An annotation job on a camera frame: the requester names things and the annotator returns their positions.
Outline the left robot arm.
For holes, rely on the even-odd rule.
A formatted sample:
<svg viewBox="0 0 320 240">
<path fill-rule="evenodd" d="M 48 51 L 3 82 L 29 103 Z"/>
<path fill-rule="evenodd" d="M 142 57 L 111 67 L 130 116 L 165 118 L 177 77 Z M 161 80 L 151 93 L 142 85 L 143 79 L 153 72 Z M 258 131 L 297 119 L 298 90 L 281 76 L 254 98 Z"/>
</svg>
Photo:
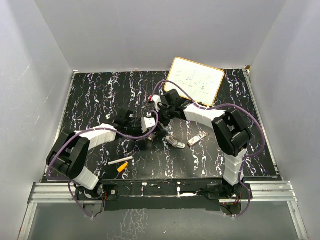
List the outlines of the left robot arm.
<svg viewBox="0 0 320 240">
<path fill-rule="evenodd" d="M 135 117 L 130 109 L 121 109 L 108 123 L 82 130 L 64 130 L 53 145 L 47 156 L 46 177 L 52 171 L 61 175 L 61 180 L 73 181 L 79 192 L 86 197 L 97 200 L 103 195 L 102 182 L 98 176 L 86 167 L 88 152 L 107 143 L 125 137 L 141 140 L 151 135 L 159 123 L 156 111 L 150 111 L 146 117 Z"/>
</svg>

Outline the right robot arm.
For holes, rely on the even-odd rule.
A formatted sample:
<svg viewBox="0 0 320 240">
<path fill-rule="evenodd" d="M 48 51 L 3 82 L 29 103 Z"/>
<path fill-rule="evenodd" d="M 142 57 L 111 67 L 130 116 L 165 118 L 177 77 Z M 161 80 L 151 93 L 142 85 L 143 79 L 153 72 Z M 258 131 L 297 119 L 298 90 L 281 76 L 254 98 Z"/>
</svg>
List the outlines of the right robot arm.
<svg viewBox="0 0 320 240">
<path fill-rule="evenodd" d="M 252 135 L 237 110 L 206 109 L 179 96 L 173 89 L 163 95 L 153 95 L 149 101 L 158 112 L 159 122 L 167 126 L 172 119 L 199 123 L 211 128 L 219 148 L 224 153 L 224 172 L 221 183 L 207 187 L 207 195 L 233 199 L 241 196 L 244 185 L 244 157 Z"/>
</svg>

